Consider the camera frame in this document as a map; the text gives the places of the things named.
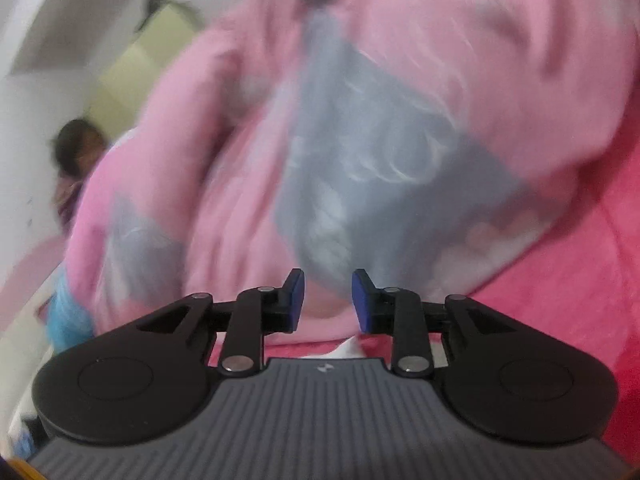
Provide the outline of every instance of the orange object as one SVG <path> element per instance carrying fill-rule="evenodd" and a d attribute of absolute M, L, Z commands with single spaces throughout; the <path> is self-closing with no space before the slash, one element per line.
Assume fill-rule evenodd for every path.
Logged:
<path fill-rule="evenodd" d="M 8 460 L 7 463 L 14 468 L 18 475 L 24 478 L 24 480 L 47 480 L 24 460 L 12 458 Z"/>
<path fill-rule="evenodd" d="M 640 480 L 640 469 L 634 469 L 633 471 L 630 471 L 620 480 Z"/>

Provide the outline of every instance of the black round pad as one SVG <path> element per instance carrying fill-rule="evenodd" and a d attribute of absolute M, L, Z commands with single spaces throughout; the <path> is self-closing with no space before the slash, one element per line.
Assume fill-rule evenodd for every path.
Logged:
<path fill-rule="evenodd" d="M 88 364 L 80 372 L 78 385 L 99 400 L 124 400 L 142 394 L 153 382 L 152 369 L 128 357 L 109 357 Z"/>
<path fill-rule="evenodd" d="M 519 444 L 552 446 L 599 436 L 617 386 L 601 362 L 533 333 L 474 340 L 447 369 L 443 392 L 479 430 Z"/>
<path fill-rule="evenodd" d="M 123 330 L 53 358 L 33 400 L 48 433 L 124 446 L 183 425 L 208 391 L 206 367 L 179 338 Z"/>

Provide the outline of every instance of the ribbed gray surface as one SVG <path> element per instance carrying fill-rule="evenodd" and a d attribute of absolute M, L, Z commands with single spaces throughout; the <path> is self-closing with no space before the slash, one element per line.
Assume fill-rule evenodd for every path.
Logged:
<path fill-rule="evenodd" d="M 31 463 L 48 480 L 614 480 L 628 469 L 596 440 L 553 450 L 491 440 L 428 382 L 378 360 L 280 359 L 225 381 L 166 437 L 111 449 L 57 439 Z"/>

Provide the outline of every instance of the blue object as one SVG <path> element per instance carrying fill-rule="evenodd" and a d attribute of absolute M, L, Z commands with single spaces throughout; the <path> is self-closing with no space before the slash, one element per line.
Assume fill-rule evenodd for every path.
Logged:
<path fill-rule="evenodd" d="M 14 455 L 23 460 L 28 460 L 38 449 L 33 441 L 31 433 L 26 428 L 22 428 L 18 439 L 14 441 Z"/>
<path fill-rule="evenodd" d="M 356 308 L 360 331 L 365 334 L 371 330 L 369 299 L 369 293 L 362 282 L 361 276 L 358 271 L 354 272 L 351 275 L 351 301 L 353 301 L 353 306 Z"/>
<path fill-rule="evenodd" d="M 291 292 L 291 308 L 289 316 L 291 320 L 292 330 L 298 328 L 300 313 L 302 311 L 302 303 L 305 299 L 305 275 L 300 272 Z"/>
<path fill-rule="evenodd" d="M 73 298 L 66 272 L 58 280 L 47 312 L 47 336 L 56 353 L 82 344 L 95 336 L 89 313 Z"/>

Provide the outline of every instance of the pink fabric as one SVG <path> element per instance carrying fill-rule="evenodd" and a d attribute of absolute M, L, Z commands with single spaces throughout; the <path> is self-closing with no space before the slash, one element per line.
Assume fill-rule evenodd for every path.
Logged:
<path fill-rule="evenodd" d="M 632 92 L 638 0 L 337 0 L 328 11 L 359 53 L 437 102 L 514 176 L 559 204 L 572 200 L 551 232 L 476 298 L 602 359 L 621 380 L 620 409 L 635 413 L 613 425 L 640 427 L 632 372 L 640 102 L 612 151 L 576 184 L 576 168 L 611 144 Z M 249 0 L 225 16 L 162 78 L 135 136 L 91 177 L 65 265 L 97 333 L 161 306 L 113 285 L 125 281 L 105 256 L 114 197 L 152 221 L 145 229 L 161 233 L 160 245 L 184 248 L 176 294 L 206 290 L 229 301 L 281 283 L 298 266 L 273 213 L 292 150 L 307 17 L 296 0 Z M 512 259 L 492 262 L 492 272 Z M 339 298 L 309 280 L 300 329 L 269 336 L 267 355 L 320 353 L 357 334 L 353 307 Z M 275 348 L 283 344 L 316 345 Z M 640 438 L 617 431 L 609 441 L 638 459 Z"/>

